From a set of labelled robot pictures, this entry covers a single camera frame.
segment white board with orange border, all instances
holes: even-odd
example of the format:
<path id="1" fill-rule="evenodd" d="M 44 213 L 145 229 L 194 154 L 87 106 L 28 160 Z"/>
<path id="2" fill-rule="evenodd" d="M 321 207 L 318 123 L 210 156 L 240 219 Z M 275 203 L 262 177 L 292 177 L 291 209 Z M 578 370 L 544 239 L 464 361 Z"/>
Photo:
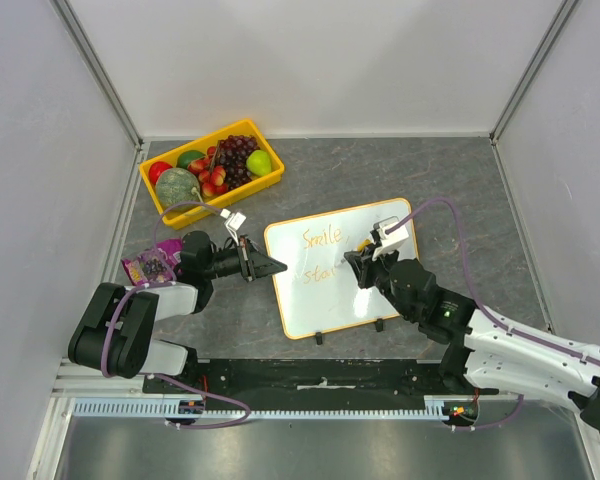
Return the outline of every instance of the white board with orange border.
<path id="1" fill-rule="evenodd" d="M 273 277 L 285 335 L 297 340 L 397 316 L 377 289 L 359 289 L 349 264 L 338 263 L 370 238 L 374 223 L 410 212 L 407 200 L 394 198 L 269 225 L 268 254 L 287 265 Z M 407 228 L 400 258 L 417 258 L 413 222 Z"/>

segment red tomato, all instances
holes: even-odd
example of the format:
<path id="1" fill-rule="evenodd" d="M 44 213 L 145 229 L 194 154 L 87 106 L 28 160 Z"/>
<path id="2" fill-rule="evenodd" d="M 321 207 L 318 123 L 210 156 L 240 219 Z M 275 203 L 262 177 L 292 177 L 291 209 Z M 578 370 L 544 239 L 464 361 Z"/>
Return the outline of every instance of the red tomato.
<path id="1" fill-rule="evenodd" d="M 169 170 L 170 168 L 172 167 L 167 162 L 156 162 L 151 165 L 149 168 L 149 181 L 151 184 L 155 185 L 158 181 L 158 178 L 160 178 L 160 175 L 162 175 L 165 170 Z"/>

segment purple package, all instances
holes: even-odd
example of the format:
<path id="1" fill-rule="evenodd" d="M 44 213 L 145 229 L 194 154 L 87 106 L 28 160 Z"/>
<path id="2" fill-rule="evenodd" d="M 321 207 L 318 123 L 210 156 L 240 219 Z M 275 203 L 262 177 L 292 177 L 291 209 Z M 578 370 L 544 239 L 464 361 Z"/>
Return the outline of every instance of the purple package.
<path id="1" fill-rule="evenodd" d="M 167 264 L 173 268 L 180 263 L 180 252 L 182 251 L 182 240 L 170 238 L 158 243 L 158 251 Z M 168 282 L 172 280 L 171 274 L 164 268 L 153 248 L 145 250 L 135 258 L 122 259 L 122 268 L 133 285 L 147 282 Z"/>

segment yellow basket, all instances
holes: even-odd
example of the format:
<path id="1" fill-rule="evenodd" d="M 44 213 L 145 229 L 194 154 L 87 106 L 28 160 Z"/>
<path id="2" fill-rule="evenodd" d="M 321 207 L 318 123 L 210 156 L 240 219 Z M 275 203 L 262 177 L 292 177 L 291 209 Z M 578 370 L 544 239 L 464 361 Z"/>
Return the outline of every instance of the yellow basket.
<path id="1" fill-rule="evenodd" d="M 200 152 L 205 153 L 207 148 L 215 147 L 219 140 L 224 140 L 229 135 L 253 135 L 256 137 L 258 141 L 258 146 L 266 151 L 271 157 L 271 173 L 256 178 L 246 185 L 242 185 L 241 187 L 236 188 L 235 190 L 231 190 L 230 192 L 225 193 L 224 195 L 220 195 L 219 197 L 215 197 L 212 200 L 209 200 L 207 203 L 209 205 L 213 205 L 214 207 L 224 208 L 227 207 L 238 200 L 242 200 L 243 198 L 248 197 L 249 195 L 253 195 L 260 190 L 263 190 L 267 187 L 270 187 L 274 183 L 278 183 L 282 174 L 284 173 L 284 165 L 276 155 L 276 152 L 273 151 L 271 145 L 267 142 L 267 140 L 262 136 L 258 127 L 248 118 L 244 120 L 240 120 L 232 125 L 224 127 L 221 130 L 218 130 L 214 133 L 207 135 L 206 137 L 199 138 L 194 140 L 193 142 L 189 142 L 186 145 L 182 145 L 170 152 L 163 153 L 160 156 L 152 158 L 151 160 L 147 160 L 146 162 L 141 163 L 138 168 L 140 169 L 140 175 L 142 175 L 142 180 L 144 180 L 144 184 L 149 189 L 149 194 L 153 199 L 153 203 L 155 204 L 158 212 L 162 214 L 164 212 L 164 208 L 160 205 L 160 201 L 158 200 L 158 196 L 156 195 L 156 190 L 151 185 L 149 181 L 149 169 L 151 165 L 156 162 L 167 162 L 172 166 L 176 166 L 178 162 L 178 157 L 181 153 L 186 152 L 187 150 L 199 150 Z M 209 210 L 202 207 L 194 207 L 191 210 L 187 210 L 186 212 L 169 212 L 164 217 L 162 217 L 162 221 L 165 225 L 175 228 L 179 230 L 187 225 L 200 220 L 201 218 L 206 217 L 211 212 Z"/>

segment green apple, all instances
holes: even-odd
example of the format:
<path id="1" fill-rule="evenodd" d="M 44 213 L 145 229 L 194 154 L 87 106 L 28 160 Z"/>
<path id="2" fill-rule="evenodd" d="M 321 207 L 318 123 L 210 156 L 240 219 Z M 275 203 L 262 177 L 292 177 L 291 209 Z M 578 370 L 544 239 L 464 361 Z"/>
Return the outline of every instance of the green apple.
<path id="1" fill-rule="evenodd" d="M 247 158 L 247 168 L 254 175 L 263 177 L 271 173 L 271 157 L 264 150 L 256 150 Z"/>

